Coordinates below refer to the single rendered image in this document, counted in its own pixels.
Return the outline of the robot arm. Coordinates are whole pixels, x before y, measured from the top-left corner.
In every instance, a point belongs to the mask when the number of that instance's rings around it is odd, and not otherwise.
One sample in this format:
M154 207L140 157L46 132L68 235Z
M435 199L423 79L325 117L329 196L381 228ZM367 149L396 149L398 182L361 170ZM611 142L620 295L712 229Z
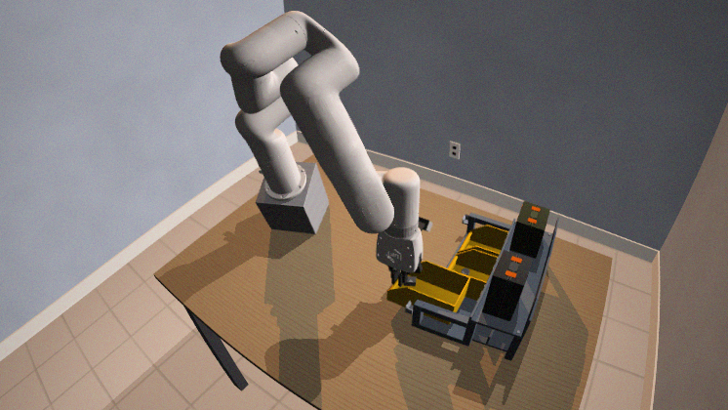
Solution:
M293 56L302 50L311 57L298 65ZM236 129L267 179L270 198L290 200L306 184L285 135L274 131L292 115L358 228L395 238L410 237L418 228L430 232L432 222L419 217L417 173L376 172L339 97L357 79L359 66L329 31L302 12L287 12L226 44L220 59L241 109Z

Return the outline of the yellow bin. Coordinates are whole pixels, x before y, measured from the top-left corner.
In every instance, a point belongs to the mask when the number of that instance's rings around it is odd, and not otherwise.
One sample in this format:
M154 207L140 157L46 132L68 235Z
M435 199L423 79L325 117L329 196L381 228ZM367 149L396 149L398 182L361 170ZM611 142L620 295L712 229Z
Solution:
M399 287L397 278L389 289L388 300L403 307L409 301L413 305L416 300L421 300L457 312L465 297L470 277L428 261L421 263L421 273L408 274L417 277L416 286L403 284Z
M503 248L507 234L508 231L490 225L484 225L472 229L469 231L459 253L475 249L498 257Z
M467 275L470 280L465 297L478 301L496 260L496 256L472 249L456 254L448 269L458 273L461 273L463 268L470 269L469 275Z

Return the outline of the grey slanted shelf rack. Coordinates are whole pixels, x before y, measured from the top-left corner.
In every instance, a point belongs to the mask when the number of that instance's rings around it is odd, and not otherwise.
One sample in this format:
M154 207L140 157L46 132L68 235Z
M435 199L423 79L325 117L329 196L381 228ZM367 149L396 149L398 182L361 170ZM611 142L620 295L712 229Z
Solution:
M554 238L552 238L552 233L545 231L541 247L539 249L537 258L535 259L509 250L511 238L513 236L516 225L516 219L513 219L512 225L508 225L474 213L470 213L469 215L465 214L463 216L462 224L467 225L466 234L446 268L448 268L455 255L460 250L469 231L475 229L475 223L478 223L484 226L493 226L508 231L505 243L495 262L492 272L481 292L478 301L464 297L457 312L453 312L421 300L416 300L414 306L412 306L411 301L409 301L408 304L405 306L405 312L410 314L413 313L412 326L468 347L471 341L475 341L477 343L492 347L494 349L507 351L505 359L511 361L531 323L538 299L540 297L555 240L555 235L558 228L559 219L560 218L557 218L556 227L553 231ZM498 265L503 250L507 250L511 253L533 259L523 291L510 321L482 312L490 287L492 275ZM539 284L541 284L541 287ZM537 297L537 299L535 296ZM530 311L531 308L533 310ZM449 321L451 323L449 325L443 322L439 322L438 320L425 316L424 313Z

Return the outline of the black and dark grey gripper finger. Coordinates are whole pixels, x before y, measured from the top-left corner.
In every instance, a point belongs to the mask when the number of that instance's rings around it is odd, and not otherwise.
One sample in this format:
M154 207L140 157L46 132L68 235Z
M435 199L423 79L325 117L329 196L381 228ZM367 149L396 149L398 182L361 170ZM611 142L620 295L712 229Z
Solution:
M422 263L421 263L421 260L419 259L419 264L418 264L417 269L415 270L415 273L421 273L422 270L423 270ZM407 282L409 273L410 272L405 272L405 271L401 270L400 274L398 275L398 286L399 287L401 287L403 285L403 283Z
M391 284L395 282L395 280L398 278L398 275L400 274L400 269L395 269L393 267L388 266L388 270L392 272L392 280Z

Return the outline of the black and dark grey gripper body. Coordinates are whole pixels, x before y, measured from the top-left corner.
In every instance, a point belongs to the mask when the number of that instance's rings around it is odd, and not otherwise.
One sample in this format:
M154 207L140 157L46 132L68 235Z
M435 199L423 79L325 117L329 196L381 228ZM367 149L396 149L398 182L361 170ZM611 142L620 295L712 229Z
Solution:
M422 261L423 239L419 228L414 235L406 238L391 237L384 231L378 233L376 257L382 264L413 273L418 267L420 253Z

